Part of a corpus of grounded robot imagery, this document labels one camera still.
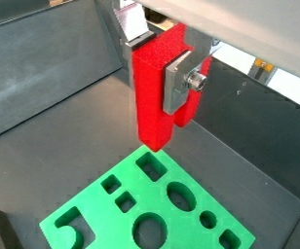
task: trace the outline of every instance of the circular hole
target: circular hole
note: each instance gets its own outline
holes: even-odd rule
[[[141,249],[159,249],[167,238],[163,218],[154,213],[142,214],[134,222],[133,238]]]
[[[192,211],[196,208],[196,196],[189,188],[173,182],[167,185],[167,196],[174,206],[182,211]]]
[[[205,211],[200,215],[200,222],[206,229],[212,230],[217,226],[218,219],[213,212]]]

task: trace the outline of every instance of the metal frame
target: metal frame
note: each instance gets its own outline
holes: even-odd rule
[[[138,2],[300,77],[300,1]]]

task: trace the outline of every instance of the cutout hole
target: cutout hole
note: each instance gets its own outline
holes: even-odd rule
[[[115,177],[115,175],[110,175],[106,180],[102,182],[102,186],[109,194],[111,194],[121,186],[122,183]]]
[[[232,230],[225,230],[220,237],[220,244],[225,249],[238,249],[241,241]]]
[[[57,228],[70,226],[75,229],[74,249],[85,249],[95,240],[95,234],[77,207],[73,207],[55,221]]]
[[[157,182],[167,172],[167,169],[150,152],[147,152],[142,158],[135,161],[135,164],[139,166],[153,182]]]
[[[197,204],[194,193],[179,182],[167,185],[167,197],[179,210],[186,212],[194,210]]]
[[[167,227],[159,215],[145,213],[135,219],[133,238],[141,249],[159,249],[163,246],[167,239]]]
[[[217,226],[218,219],[213,212],[205,211],[200,215],[200,222],[206,229],[212,230]]]
[[[135,200],[129,192],[125,192],[118,197],[118,199],[115,200],[115,204],[118,205],[123,213],[126,213],[131,209],[131,207],[135,205]]]

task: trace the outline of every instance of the silver bracket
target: silver bracket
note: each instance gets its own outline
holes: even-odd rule
[[[206,83],[206,77],[200,73],[200,65],[209,56],[213,37],[192,27],[186,28],[185,43],[194,50],[183,53],[166,67],[163,110],[173,114],[186,102],[190,89],[200,91]]]

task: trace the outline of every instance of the green shape sorter board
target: green shape sorter board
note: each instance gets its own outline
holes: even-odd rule
[[[162,249],[246,249],[256,240],[165,151],[153,153],[146,146],[41,222],[53,249],[83,248],[82,234],[70,226],[78,215],[95,234],[86,249],[139,248],[133,234],[146,219],[162,226]]]

